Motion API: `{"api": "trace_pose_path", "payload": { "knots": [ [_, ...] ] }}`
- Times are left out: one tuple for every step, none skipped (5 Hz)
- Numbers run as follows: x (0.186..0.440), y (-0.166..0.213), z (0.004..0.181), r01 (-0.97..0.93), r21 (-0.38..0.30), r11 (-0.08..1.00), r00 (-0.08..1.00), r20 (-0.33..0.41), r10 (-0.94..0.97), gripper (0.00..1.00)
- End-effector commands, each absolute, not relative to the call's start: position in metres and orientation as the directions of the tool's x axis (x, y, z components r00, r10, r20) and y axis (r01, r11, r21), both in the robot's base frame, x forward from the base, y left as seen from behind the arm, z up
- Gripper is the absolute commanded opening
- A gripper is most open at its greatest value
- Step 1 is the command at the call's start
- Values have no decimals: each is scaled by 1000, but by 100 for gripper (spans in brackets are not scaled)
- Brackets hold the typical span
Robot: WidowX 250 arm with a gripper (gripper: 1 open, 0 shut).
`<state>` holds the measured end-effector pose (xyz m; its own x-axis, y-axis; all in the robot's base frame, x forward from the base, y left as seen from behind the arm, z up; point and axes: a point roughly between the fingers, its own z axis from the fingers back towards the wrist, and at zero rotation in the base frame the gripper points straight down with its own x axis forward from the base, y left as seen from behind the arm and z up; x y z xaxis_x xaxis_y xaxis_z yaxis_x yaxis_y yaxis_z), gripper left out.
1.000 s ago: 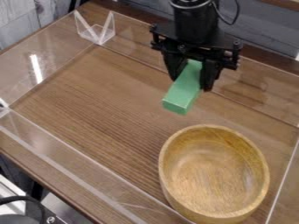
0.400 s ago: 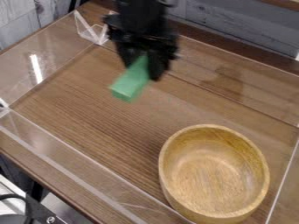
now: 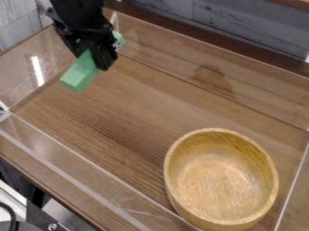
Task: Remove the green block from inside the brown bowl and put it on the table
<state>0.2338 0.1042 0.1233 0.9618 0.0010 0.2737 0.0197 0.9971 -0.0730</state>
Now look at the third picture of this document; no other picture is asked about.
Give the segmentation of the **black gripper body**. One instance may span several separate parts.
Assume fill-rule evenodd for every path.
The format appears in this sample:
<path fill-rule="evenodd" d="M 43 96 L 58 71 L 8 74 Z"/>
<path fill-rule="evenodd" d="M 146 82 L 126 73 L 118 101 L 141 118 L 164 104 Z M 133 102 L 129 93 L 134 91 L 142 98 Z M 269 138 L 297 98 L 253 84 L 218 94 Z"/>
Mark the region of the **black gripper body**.
<path fill-rule="evenodd" d="M 54 21 L 58 35 L 69 46 L 66 39 L 83 39 L 101 42 L 114 31 L 103 8 L 106 0 L 50 0 L 47 15 Z"/>

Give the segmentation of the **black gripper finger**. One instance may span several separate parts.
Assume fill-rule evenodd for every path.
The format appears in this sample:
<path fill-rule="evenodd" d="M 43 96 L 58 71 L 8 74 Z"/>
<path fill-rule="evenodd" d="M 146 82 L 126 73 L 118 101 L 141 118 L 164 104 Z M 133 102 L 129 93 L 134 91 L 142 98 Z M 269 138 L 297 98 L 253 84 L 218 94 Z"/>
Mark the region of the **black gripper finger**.
<path fill-rule="evenodd" d="M 107 71 L 118 59 L 115 40 L 94 42 L 89 41 L 87 46 L 93 55 L 97 68 Z"/>
<path fill-rule="evenodd" d="M 71 50 L 73 54 L 78 58 L 87 50 L 86 41 L 83 39 L 69 38 L 67 43 L 69 43 L 69 49 Z"/>

